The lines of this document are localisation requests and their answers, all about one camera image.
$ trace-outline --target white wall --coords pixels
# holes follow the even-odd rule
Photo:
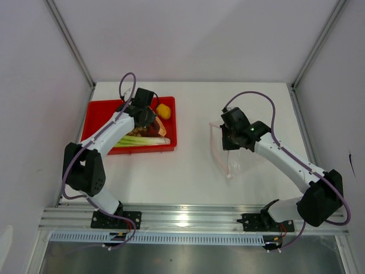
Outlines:
[[[350,233],[364,273],[365,1],[349,1],[298,96],[319,161],[343,176]]]
[[[337,0],[56,2],[97,82],[292,82]]]
[[[2,273],[24,273],[63,150],[90,91],[44,3],[0,4],[0,233],[14,227]]]

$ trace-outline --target white table surface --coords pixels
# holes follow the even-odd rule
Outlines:
[[[118,85],[97,83],[92,100],[118,99]],[[127,82],[122,90],[129,87]],[[222,108],[235,94],[255,90],[267,94],[276,105],[277,136],[307,158],[286,84],[138,82],[137,87],[175,97],[177,147],[173,152],[106,156],[106,187],[121,202],[249,205],[301,195],[286,175],[257,154],[242,151],[242,172],[228,179],[210,151],[209,122],[221,120]],[[261,120],[270,125],[272,110],[265,98],[243,95],[231,106],[240,107],[252,123]],[[68,186],[67,193],[77,194]]]

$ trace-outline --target yellow fruit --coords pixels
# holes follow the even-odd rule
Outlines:
[[[159,106],[156,109],[156,112],[158,116],[161,117],[162,119],[168,120],[171,117],[171,109],[165,104],[159,104]]]

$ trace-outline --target black mounting bracket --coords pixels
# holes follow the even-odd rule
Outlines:
[[[141,227],[142,212],[140,211],[122,211],[122,213],[115,213],[115,215],[131,219],[135,224],[137,230]],[[95,211],[92,214],[91,228],[98,229],[129,229],[128,223],[113,217],[109,217],[100,211]]]
[[[242,219],[237,222],[241,223],[246,232],[280,232],[280,225],[282,224],[287,232],[294,232],[294,223],[292,220],[283,221],[282,223],[272,222],[269,228],[262,221],[260,213],[244,213],[241,215]]]

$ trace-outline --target metal profile bar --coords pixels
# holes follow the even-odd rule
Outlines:
[[[44,3],[46,4],[46,6],[48,7],[56,25],[58,26],[59,30],[61,31],[61,34],[68,46],[68,48],[71,50],[77,64],[79,65],[83,75],[86,78],[86,81],[88,82],[88,84],[91,87],[94,87],[95,83],[92,80],[92,77],[90,75],[90,72],[87,68],[87,66],[85,65],[85,62],[78,50],[78,48],[76,47],[76,44],[61,16],[61,13],[59,12],[56,3],[54,2],[54,0],[43,0]]]
[[[346,273],[359,274],[354,253],[349,241],[349,236],[336,236],[338,250]]]
[[[38,239],[26,273],[38,274],[40,272],[50,236],[50,231],[39,231]]]
[[[139,232],[153,233],[208,233],[271,235],[268,232],[244,232],[237,222],[242,213],[259,213],[262,206],[210,207],[197,205],[145,205],[125,204],[126,211],[141,211],[142,222]],[[94,208],[87,204],[61,204],[58,208],[46,208],[40,220],[39,230],[56,231],[113,231],[115,229],[90,228]],[[335,213],[332,220],[343,221],[343,214]],[[295,221],[297,232],[303,221]],[[320,227],[307,226],[305,235],[348,235],[347,227],[323,223]]]
[[[294,91],[297,89],[297,87],[300,84],[301,80],[303,79],[303,77],[307,73],[309,67],[312,65],[314,59],[317,57],[319,51],[321,50],[321,48],[324,45],[326,39],[328,38],[329,33],[331,32],[331,30],[333,29],[333,27],[337,23],[338,18],[342,14],[347,2],[348,2],[348,0],[339,0],[336,3],[334,9],[332,10],[332,12],[331,12],[326,24],[325,24],[325,26],[323,27],[320,35],[318,36],[318,38],[315,41],[312,49],[310,50],[309,55],[307,56],[305,63],[303,64],[301,70],[299,71],[297,77],[294,80],[294,84],[293,84]]]
[[[315,156],[313,145],[312,145],[312,142],[311,142],[309,134],[308,134],[308,129],[307,129],[306,123],[304,121],[303,113],[302,113],[301,107],[299,105],[297,94],[293,91],[292,87],[290,87],[289,85],[288,85],[288,89],[289,89],[291,103],[293,104],[294,113],[295,113],[295,116],[297,117],[299,130],[302,135],[304,148],[305,148],[307,156],[308,156],[308,160],[317,166],[318,161]]]

